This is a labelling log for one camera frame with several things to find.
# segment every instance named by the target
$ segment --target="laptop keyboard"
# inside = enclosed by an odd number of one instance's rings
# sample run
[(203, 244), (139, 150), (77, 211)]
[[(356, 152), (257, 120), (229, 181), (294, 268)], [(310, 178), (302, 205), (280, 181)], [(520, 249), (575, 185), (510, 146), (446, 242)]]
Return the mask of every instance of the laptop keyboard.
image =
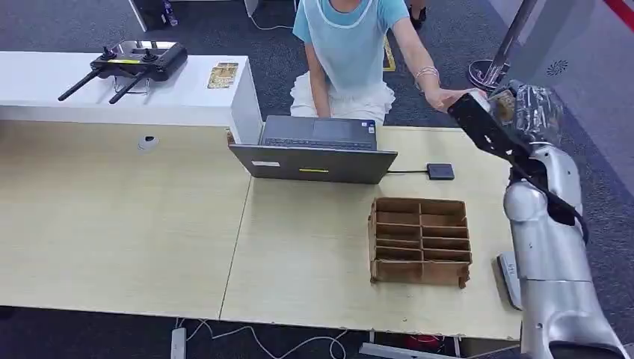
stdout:
[(372, 144), (363, 142), (337, 142), (337, 141), (311, 141), (296, 140), (289, 138), (266, 138), (265, 146), (275, 147), (310, 147), (310, 148), (330, 148), (333, 150), (362, 150), (372, 151)]

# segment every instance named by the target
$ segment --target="laptop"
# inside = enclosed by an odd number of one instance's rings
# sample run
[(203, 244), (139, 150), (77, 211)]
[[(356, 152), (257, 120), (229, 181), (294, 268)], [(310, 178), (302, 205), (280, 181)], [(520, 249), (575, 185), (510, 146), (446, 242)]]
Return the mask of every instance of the laptop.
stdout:
[(376, 123), (268, 116), (257, 145), (229, 148), (254, 177), (377, 184), (397, 152), (378, 151)]

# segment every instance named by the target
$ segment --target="black shoe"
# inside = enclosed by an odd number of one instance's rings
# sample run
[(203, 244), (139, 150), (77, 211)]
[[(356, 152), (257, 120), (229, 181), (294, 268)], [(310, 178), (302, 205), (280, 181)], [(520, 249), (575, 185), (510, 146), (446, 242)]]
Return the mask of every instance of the black shoe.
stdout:
[(416, 30), (419, 30), (422, 27), (422, 22), (425, 21), (427, 19), (427, 7), (424, 7), (421, 11), (420, 11), (420, 15), (418, 17), (418, 19), (414, 19), (412, 17), (412, 7), (409, 7), (409, 9), (407, 9), (410, 13), (410, 20), (412, 22), (413, 27)]

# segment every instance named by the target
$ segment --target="human arm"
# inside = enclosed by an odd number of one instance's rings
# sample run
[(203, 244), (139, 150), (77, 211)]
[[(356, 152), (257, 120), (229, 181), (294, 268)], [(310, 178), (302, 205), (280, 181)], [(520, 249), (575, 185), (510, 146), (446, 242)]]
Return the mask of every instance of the human arm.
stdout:
[(330, 117), (326, 73), (317, 58), (313, 45), (311, 43), (305, 43), (304, 47), (306, 49), (306, 59), (308, 61), (308, 71), (310, 74), (310, 90), (313, 93), (317, 116)]
[[(429, 52), (422, 45), (422, 42), (414, 30), (409, 19), (400, 19), (392, 26), (392, 32), (396, 37), (396, 42), (401, 48), (407, 68), (413, 76), (424, 68), (435, 68), (434, 61)], [(447, 108), (453, 105), (462, 95), (472, 90), (447, 90), (440, 87), (440, 79), (437, 74), (425, 71), (418, 76), (416, 83), (425, 93), (425, 99), (431, 107), (438, 111), (447, 112)]]

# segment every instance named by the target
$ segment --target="human hand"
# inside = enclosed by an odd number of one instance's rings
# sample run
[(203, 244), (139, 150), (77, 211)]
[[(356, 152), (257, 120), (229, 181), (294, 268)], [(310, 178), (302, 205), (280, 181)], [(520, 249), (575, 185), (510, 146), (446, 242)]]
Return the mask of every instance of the human hand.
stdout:
[(437, 88), (425, 91), (425, 99), (429, 102), (431, 107), (441, 112), (447, 112), (447, 108), (449, 108), (449, 106), (458, 101), (462, 95), (471, 91), (478, 91), (484, 98), (487, 98), (487, 93), (477, 88), (469, 88), (466, 90), (447, 90), (444, 88)]

